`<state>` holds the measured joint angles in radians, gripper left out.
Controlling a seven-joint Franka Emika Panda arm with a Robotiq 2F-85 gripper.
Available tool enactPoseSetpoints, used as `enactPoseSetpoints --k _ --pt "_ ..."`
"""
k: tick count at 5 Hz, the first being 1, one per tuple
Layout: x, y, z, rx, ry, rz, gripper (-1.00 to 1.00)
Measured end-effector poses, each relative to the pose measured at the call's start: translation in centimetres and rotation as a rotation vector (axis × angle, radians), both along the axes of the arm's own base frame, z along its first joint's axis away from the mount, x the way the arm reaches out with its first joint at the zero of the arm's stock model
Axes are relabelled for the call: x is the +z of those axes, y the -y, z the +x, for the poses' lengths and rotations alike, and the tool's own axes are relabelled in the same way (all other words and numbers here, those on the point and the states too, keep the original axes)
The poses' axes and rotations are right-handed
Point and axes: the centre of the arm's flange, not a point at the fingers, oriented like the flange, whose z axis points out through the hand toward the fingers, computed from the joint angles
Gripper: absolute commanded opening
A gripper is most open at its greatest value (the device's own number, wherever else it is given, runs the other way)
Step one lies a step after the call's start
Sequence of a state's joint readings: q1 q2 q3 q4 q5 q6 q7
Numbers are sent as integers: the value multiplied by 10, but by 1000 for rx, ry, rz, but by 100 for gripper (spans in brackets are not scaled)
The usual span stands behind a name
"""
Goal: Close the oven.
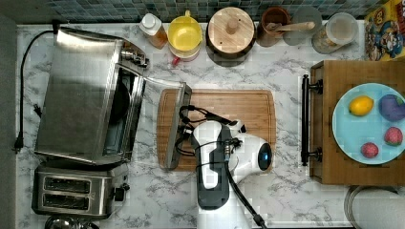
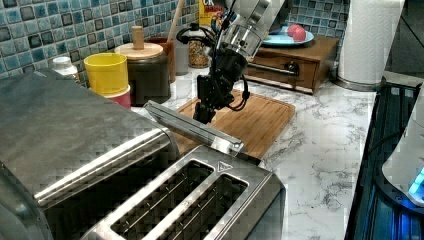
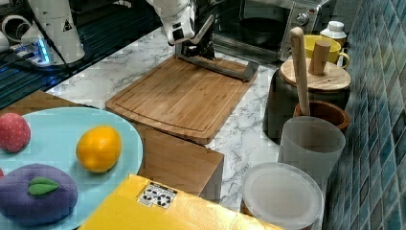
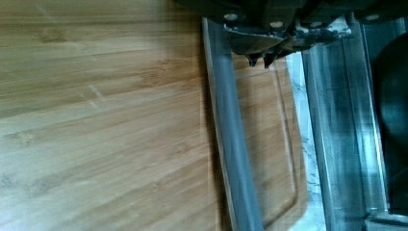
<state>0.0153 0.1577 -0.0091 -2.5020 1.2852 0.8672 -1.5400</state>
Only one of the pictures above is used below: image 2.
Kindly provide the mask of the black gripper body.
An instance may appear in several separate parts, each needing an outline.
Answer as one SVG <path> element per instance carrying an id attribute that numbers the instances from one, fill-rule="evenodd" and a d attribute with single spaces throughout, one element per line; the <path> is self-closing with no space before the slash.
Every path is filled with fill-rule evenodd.
<path id="1" fill-rule="evenodd" d="M 247 67 L 247 60 L 241 54 L 220 48 L 212 52 L 212 63 L 208 75 L 197 77 L 197 97 L 202 110 L 219 110 L 229 107 L 231 110 L 241 110 L 249 98 L 245 87 L 242 101 L 234 106 L 232 89 L 234 84 L 243 79 L 243 71 Z"/>

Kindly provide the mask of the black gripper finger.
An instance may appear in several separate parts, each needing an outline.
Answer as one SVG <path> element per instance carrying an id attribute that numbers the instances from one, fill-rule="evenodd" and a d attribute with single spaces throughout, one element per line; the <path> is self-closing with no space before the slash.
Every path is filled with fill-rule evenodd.
<path id="1" fill-rule="evenodd" d="M 199 121 L 203 124 L 208 124 L 212 121 L 215 114 L 216 114 L 216 112 L 213 108 L 209 108 L 206 105 L 198 102 L 195 105 L 195 111 L 194 111 L 194 114 L 193 114 L 193 118 L 196 121 Z"/>

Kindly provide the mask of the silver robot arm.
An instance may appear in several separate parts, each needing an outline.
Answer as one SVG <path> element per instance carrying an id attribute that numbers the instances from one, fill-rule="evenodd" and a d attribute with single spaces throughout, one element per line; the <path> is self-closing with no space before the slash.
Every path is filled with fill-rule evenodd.
<path id="1" fill-rule="evenodd" d="M 197 98 L 193 118 L 209 123 L 224 107 L 242 110 L 250 92 L 233 103 L 234 84 L 243 80 L 243 72 L 253 60 L 269 33 L 280 29 L 292 7 L 291 0 L 216 0 L 227 15 L 211 47 L 209 73 L 197 77 Z"/>

